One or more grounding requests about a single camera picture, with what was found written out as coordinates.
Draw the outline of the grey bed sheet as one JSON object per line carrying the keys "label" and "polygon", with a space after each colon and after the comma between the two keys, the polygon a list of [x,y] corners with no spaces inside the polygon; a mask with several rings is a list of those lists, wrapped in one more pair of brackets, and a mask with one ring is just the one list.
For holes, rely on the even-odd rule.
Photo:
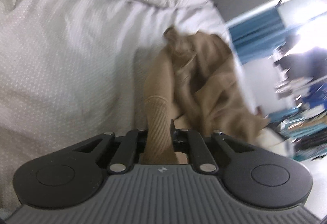
{"label": "grey bed sheet", "polygon": [[164,32],[219,35],[236,59],[211,1],[160,8],[137,0],[1,0],[1,209],[20,202],[24,163],[103,132],[148,128],[144,84]]}

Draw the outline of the blue curtain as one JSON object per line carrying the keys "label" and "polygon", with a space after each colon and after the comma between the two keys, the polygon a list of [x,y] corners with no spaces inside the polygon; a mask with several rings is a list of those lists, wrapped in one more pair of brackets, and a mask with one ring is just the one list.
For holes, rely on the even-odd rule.
{"label": "blue curtain", "polygon": [[230,27],[230,34],[241,63],[246,64],[271,56],[297,29],[295,26],[286,27],[278,9],[272,8]]}

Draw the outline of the brown zip hoodie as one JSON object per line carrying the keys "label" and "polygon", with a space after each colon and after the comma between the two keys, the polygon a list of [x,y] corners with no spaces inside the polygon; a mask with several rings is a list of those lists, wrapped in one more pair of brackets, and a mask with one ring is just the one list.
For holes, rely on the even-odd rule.
{"label": "brown zip hoodie", "polygon": [[236,59],[216,34],[164,32],[166,46],[156,56],[144,84],[148,135],[144,164],[181,164],[170,125],[208,137],[215,130],[256,144],[267,120],[250,112],[238,82]]}

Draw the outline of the blue white hanging jacket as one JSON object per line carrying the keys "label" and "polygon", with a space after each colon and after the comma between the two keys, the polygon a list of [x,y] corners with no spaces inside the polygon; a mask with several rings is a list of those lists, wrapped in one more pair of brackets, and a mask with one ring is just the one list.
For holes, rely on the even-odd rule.
{"label": "blue white hanging jacket", "polygon": [[320,82],[300,90],[301,100],[306,108],[323,106],[326,110],[326,83]]}

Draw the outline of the black hanging coat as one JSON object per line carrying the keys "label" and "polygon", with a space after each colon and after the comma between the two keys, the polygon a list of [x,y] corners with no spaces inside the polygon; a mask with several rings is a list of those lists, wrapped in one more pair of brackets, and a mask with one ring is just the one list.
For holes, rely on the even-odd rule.
{"label": "black hanging coat", "polygon": [[280,66],[287,71],[290,80],[300,77],[312,77],[313,80],[326,75],[326,49],[313,47],[303,53],[288,54],[287,52],[299,44],[299,35],[288,35],[285,44],[278,47],[283,57],[274,62],[274,66]]}

